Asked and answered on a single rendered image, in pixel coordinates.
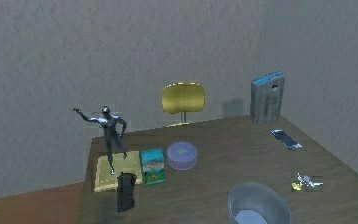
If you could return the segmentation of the yellow chair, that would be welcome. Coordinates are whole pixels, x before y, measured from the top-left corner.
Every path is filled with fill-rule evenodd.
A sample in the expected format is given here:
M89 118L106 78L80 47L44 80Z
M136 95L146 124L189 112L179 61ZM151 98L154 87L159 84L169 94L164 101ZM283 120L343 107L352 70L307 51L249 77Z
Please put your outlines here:
M170 84L162 90L161 104L166 113L181 115L176 126L187 125L187 113L199 112L205 106L204 87L194 82Z

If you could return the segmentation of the lilac round flat container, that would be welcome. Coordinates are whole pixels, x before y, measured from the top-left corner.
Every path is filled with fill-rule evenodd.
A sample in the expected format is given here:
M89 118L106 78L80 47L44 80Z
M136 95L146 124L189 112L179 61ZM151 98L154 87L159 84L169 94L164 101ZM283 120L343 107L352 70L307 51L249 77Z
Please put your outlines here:
M167 148L167 162L173 169L189 170L197 163L197 148L189 142L174 142Z

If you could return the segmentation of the teal picture box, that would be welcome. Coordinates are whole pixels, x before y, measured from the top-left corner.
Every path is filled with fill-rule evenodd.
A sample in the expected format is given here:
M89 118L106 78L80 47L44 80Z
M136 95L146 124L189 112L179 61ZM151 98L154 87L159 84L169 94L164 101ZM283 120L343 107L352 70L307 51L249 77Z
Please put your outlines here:
M161 148L154 148L140 152L142 173L146 185L155 185L164 183L165 160Z

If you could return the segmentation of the brown wooden table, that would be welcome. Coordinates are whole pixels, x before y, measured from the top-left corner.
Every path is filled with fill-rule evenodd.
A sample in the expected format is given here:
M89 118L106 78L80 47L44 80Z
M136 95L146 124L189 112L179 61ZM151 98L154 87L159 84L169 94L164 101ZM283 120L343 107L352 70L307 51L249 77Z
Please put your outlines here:
M272 135L284 130L302 147L289 150ZM198 150L190 170L166 168L166 181L135 188L134 209L118 213L113 191L93 190L104 143L91 143L77 224L227 224L227 197L237 183L254 181L277 191L291 210L292 224L358 224L358 174L286 119L254 125L249 117L129 132L127 149L166 149L187 141ZM320 191L293 191L296 173L323 182Z

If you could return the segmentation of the grey box blue top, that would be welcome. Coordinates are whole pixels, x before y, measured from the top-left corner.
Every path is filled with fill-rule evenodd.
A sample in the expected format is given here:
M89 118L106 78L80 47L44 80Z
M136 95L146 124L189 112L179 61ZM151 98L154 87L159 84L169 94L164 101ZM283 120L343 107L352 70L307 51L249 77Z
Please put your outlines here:
M284 84L285 76L280 71L251 81L250 117L254 124L279 120Z

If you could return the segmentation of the dark blue mobile phone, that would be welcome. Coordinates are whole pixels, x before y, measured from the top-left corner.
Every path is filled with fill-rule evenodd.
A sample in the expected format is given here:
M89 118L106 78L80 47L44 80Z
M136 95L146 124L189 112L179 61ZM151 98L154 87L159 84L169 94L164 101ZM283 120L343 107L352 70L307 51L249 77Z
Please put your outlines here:
M272 135L283 143L289 150L301 148L302 145L289 136L284 130L277 129L272 131Z

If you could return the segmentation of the grey metal bowl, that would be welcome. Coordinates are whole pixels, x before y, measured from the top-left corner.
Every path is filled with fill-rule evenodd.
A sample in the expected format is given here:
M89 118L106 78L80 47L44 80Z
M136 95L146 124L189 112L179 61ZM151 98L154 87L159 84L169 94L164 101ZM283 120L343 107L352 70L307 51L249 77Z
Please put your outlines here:
M262 183L234 185L228 193L227 207L228 224L291 224L285 200Z

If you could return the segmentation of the silver keys yellow tag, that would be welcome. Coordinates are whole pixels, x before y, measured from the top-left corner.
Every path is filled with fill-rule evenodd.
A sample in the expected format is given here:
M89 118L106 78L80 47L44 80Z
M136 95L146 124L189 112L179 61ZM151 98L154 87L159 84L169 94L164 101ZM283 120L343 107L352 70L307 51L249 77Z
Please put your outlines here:
M323 182L315 182L308 175L302 175L301 173L296 173L296 180L291 183L291 189L293 191L305 191L313 192L320 191L323 188Z

